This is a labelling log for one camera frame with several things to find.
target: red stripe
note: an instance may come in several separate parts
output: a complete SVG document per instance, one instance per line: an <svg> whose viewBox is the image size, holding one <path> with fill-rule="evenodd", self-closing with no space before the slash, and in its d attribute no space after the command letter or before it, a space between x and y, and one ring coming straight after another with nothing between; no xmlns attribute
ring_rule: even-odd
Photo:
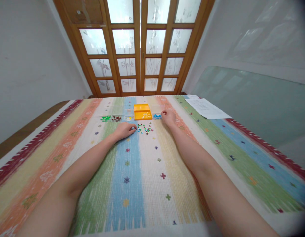
<svg viewBox="0 0 305 237"><path fill-rule="evenodd" d="M305 180L305 169L303 169L300 165L296 164L294 161L289 159L287 156L282 154L279 150L268 144L266 141L261 139L259 136L255 135L249 129L242 126L236 120L232 118L226 118L227 122L232 124L234 127L239 129L243 134L245 134L248 138L255 141L261 148L271 154L275 159L277 159L280 163L284 164L288 168L290 168L294 173L296 173L299 177Z"/></svg>
<svg viewBox="0 0 305 237"><path fill-rule="evenodd" d="M0 168L0 186L26 161L27 158L46 140L46 138L80 105L82 100L75 100L60 115L47 125L36 137L24 146L14 157Z"/></svg>

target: left arm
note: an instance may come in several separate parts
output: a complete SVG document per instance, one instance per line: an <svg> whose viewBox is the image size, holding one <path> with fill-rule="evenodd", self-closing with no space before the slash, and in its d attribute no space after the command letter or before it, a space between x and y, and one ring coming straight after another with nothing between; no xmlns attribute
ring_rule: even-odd
<svg viewBox="0 0 305 237"><path fill-rule="evenodd" d="M76 160L48 189L17 236L67 236L80 193L111 147L118 140L133 134L136 129L135 124L119 124L114 133Z"/></svg>

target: hand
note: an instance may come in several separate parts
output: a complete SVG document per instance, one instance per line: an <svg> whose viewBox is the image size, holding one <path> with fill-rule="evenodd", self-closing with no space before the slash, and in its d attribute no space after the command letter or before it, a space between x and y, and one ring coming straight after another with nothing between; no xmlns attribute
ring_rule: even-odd
<svg viewBox="0 0 305 237"><path fill-rule="evenodd" d="M162 120L168 127L176 124L176 114L172 110L166 109L162 111L161 116Z"/></svg>
<svg viewBox="0 0 305 237"><path fill-rule="evenodd" d="M116 130L113 132L113 136L117 139L117 140L121 140L123 138L128 137L129 135L133 134L137 129L137 126L135 124L132 123L120 123Z"/></svg>

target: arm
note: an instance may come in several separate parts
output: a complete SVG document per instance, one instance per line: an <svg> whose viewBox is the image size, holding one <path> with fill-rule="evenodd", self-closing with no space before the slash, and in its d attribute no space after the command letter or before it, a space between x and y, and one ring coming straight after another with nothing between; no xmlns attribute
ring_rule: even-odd
<svg viewBox="0 0 305 237"><path fill-rule="evenodd" d="M114 133L76 160L48 189L17 236L67 236L80 193L111 147L136 129L135 124L119 124Z"/></svg>
<svg viewBox="0 0 305 237"><path fill-rule="evenodd" d="M278 236L213 157L176 126L174 112L164 110L161 115L176 141L185 164L198 180L223 235Z"/></svg>

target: blue stripe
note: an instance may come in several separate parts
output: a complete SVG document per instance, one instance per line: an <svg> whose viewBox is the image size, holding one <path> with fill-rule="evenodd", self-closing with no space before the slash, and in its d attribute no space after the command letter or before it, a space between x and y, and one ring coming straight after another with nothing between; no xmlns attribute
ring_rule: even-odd
<svg viewBox="0 0 305 237"><path fill-rule="evenodd" d="M135 97L126 97L124 99L124 108L133 108L136 103ZM140 168L139 153L139 133L135 132L130 137L130 141L121 140L117 144L117 155L113 170L111 197L109 199L106 219L105 231L123 230L125 228L140 228L140 220L142 226L145 227L144 197L142 188L142 176ZM125 183L125 178L129 178L129 182ZM124 200L129 200L129 206L124 207Z"/></svg>
<svg viewBox="0 0 305 237"><path fill-rule="evenodd" d="M284 190L286 190L296 201L305 206L305 184L289 174L286 169L273 161L261 148L258 148L252 141L230 126L224 119L211 119L220 130L227 135L235 144L245 151L266 173L268 173Z"/></svg>

